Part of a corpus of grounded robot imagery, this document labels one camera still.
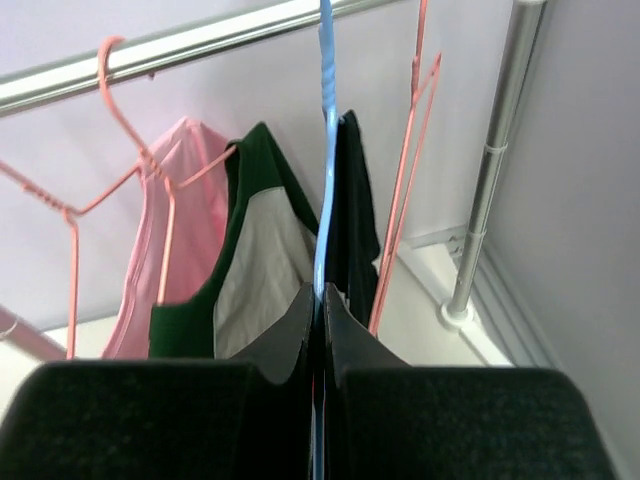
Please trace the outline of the pink hanger of orange shirt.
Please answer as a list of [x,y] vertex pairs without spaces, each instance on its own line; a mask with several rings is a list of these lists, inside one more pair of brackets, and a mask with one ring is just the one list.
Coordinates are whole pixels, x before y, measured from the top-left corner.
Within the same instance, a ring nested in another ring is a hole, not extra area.
[[[405,128],[401,154],[396,171],[396,179],[392,194],[388,224],[385,234],[384,247],[380,257],[379,279],[374,296],[373,307],[369,321],[369,332],[378,336],[384,302],[391,280],[392,270],[399,248],[401,234],[405,223],[408,209],[408,202],[413,188],[418,162],[422,153],[424,141],[434,97],[437,90],[442,53],[438,52],[429,67],[425,76],[422,76],[422,57],[424,48],[424,37],[427,23],[427,11],[429,2],[422,0],[419,6],[419,16],[417,24],[415,53],[411,64],[410,83],[410,108],[408,120]],[[428,91],[424,118],[419,129],[417,145],[413,155],[413,160],[409,161],[409,148],[414,130],[414,123],[418,113],[418,106]]]

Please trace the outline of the green and white t shirt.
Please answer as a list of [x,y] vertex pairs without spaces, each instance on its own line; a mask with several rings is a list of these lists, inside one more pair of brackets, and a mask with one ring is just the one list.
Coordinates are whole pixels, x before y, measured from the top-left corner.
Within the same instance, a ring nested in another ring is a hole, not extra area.
[[225,162],[229,207],[211,275],[187,301],[153,308],[152,358],[230,358],[287,311],[313,278],[318,221],[263,122]]

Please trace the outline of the pink t shirt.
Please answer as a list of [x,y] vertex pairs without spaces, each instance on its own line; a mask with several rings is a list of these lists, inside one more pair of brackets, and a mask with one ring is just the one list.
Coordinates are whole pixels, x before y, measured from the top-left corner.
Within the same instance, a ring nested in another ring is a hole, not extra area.
[[[151,147],[177,183],[222,155],[227,140],[203,122],[184,117]],[[124,281],[118,320],[105,358],[143,359],[149,351],[152,306],[158,297],[169,218],[164,181],[148,168],[141,177],[143,207]],[[217,262],[228,217],[228,181],[220,163],[175,193],[175,220],[164,301],[180,304],[204,285]]]

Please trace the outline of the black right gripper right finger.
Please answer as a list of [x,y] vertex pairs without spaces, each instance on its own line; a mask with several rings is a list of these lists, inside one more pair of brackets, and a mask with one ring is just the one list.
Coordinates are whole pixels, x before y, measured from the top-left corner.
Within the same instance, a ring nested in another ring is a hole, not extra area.
[[611,479],[588,405],[555,370],[417,367],[325,290],[329,479]]

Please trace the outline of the blue wire hanger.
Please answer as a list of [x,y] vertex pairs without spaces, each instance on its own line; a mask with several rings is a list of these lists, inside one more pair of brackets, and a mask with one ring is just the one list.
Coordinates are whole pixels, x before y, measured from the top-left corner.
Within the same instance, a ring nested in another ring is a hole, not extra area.
[[321,50],[322,110],[325,119],[325,183],[319,228],[314,254],[314,317],[311,331],[313,344],[313,408],[311,477],[325,477],[325,320],[324,295],[326,256],[335,188],[335,157],[338,131],[336,107],[336,65],[333,11],[329,0],[320,0],[319,44]]

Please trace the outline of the pink hanger of green shirt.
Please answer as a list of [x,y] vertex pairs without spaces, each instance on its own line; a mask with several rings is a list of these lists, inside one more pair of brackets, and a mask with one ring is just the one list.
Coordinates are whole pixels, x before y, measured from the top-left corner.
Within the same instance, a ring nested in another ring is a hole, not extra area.
[[142,228],[148,241],[138,243],[134,258],[159,256],[151,265],[159,268],[159,279],[151,282],[157,293],[155,304],[178,305],[190,301],[204,288],[222,251],[229,219],[229,185],[225,162],[235,152],[224,139],[200,122],[181,124],[183,136],[167,151],[164,168],[117,107],[107,82],[109,55],[122,43],[119,36],[107,38],[98,50],[98,86],[103,100],[126,135],[139,150],[139,160],[116,184],[88,206],[77,209],[78,217],[90,212],[137,174],[143,186],[159,184],[165,198],[150,209],[158,221]]

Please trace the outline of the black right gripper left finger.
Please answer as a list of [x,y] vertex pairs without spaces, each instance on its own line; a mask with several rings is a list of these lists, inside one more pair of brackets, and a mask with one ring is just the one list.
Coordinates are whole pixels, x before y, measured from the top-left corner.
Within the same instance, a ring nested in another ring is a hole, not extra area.
[[1,425],[5,479],[306,479],[314,295],[228,360],[38,367]]

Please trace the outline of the black t shirt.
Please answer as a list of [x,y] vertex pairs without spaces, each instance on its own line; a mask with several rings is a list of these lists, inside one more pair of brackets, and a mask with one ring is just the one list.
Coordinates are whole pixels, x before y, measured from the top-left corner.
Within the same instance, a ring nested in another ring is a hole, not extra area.
[[334,196],[325,279],[344,295],[353,317],[367,327],[381,253],[371,183],[360,126],[354,111],[338,123]]

